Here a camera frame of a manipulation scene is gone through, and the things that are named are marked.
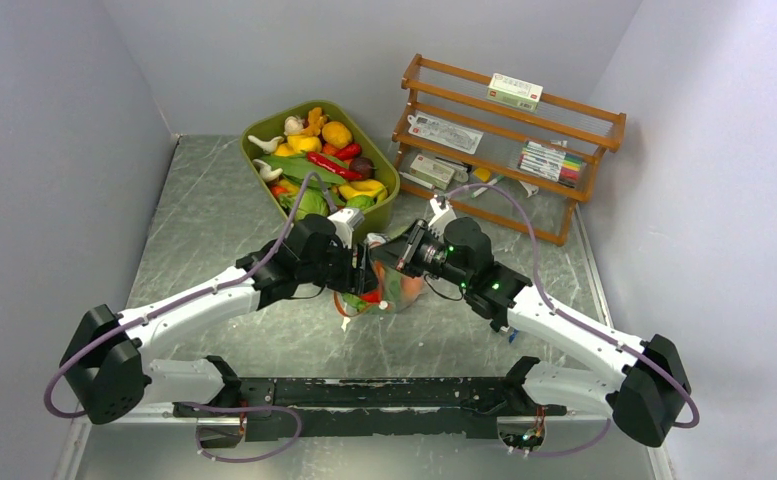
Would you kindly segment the peach toy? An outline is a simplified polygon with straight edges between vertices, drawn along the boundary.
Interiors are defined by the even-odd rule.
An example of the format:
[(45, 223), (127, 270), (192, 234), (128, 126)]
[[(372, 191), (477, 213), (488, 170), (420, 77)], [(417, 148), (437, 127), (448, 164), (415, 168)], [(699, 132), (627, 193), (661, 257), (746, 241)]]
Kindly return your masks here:
[(405, 304), (411, 304), (417, 300), (425, 287), (423, 277), (402, 276), (400, 281), (401, 300)]

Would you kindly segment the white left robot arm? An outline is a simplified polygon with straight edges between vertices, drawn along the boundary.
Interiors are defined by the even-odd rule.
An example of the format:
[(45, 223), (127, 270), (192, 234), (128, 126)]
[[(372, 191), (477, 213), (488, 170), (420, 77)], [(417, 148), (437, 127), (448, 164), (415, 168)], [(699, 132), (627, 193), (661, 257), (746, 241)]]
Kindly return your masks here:
[(173, 361), (165, 350), (220, 322), (292, 300), (302, 285), (364, 293), (377, 285), (353, 231), (361, 211), (309, 214), (286, 236), (237, 260), (213, 278), (152, 304), (115, 313), (102, 304), (80, 320), (60, 361), (92, 423), (111, 423), (139, 405), (236, 400), (239, 381), (218, 358)]

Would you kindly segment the napa cabbage toy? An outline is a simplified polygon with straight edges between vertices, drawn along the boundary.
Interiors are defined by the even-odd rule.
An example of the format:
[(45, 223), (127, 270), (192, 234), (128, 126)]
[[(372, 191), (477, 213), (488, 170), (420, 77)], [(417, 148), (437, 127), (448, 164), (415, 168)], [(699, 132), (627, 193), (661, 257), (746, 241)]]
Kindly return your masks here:
[(398, 313), (408, 305), (401, 300), (400, 281), (403, 275), (381, 266), (375, 268), (375, 274), (375, 289), (360, 295), (334, 295), (335, 306), (340, 314), (354, 317), (361, 314)]

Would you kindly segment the clear zip bag orange zipper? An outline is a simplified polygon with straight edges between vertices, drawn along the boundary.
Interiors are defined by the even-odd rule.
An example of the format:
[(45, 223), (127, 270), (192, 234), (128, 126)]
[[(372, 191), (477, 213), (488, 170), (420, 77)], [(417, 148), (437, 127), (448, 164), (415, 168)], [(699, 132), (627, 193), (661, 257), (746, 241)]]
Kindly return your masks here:
[(375, 290), (361, 294), (333, 294), (337, 313), (346, 319), (360, 315), (392, 314), (411, 306), (424, 290), (422, 277), (403, 275), (378, 261), (373, 261), (372, 271), (376, 274), (378, 286)]

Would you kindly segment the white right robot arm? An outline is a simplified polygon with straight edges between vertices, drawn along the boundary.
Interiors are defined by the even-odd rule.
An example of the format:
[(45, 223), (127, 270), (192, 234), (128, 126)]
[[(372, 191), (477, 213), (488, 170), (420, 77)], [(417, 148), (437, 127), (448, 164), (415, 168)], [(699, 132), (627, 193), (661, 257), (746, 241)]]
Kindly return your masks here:
[(546, 341), (581, 363), (579, 369), (531, 361), (517, 373), (519, 392), (543, 406), (604, 415), (632, 440), (660, 447), (691, 398), (676, 345), (597, 323), (542, 293), (539, 282), (497, 261), (491, 240), (470, 218), (435, 234), (423, 220), (371, 248), (387, 268), (426, 274), (457, 286), (464, 301), (494, 330), (512, 328)]

